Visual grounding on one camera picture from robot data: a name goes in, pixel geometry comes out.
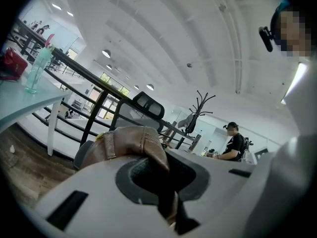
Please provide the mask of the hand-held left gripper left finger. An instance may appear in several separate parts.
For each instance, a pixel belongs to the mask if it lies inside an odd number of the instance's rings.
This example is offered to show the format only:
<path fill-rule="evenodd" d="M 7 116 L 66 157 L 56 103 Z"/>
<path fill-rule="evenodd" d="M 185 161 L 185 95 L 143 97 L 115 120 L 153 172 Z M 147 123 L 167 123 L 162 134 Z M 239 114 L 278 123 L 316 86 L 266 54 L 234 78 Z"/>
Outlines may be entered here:
<path fill-rule="evenodd" d="M 78 238 L 175 238 L 177 233 L 168 225 L 154 205 L 142 199 L 129 200 L 117 188 L 115 176 L 125 164 L 140 157 L 120 157 L 90 165 L 49 191 L 35 206 L 47 219 L 74 191 L 87 193 L 87 198 L 64 232 Z"/>

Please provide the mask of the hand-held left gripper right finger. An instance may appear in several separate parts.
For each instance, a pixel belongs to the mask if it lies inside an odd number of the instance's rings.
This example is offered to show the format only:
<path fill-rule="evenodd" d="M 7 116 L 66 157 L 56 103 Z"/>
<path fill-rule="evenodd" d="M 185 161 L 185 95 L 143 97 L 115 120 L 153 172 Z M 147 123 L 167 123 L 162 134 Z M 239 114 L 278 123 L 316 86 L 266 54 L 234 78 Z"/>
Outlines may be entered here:
<path fill-rule="evenodd" d="M 199 226 L 183 234 L 184 238 L 243 238 L 254 205 L 251 175 L 256 165 L 214 160 L 168 149 L 167 153 L 188 165 L 202 168 L 196 181 L 207 181 L 197 199 L 184 201 L 188 217 Z"/>

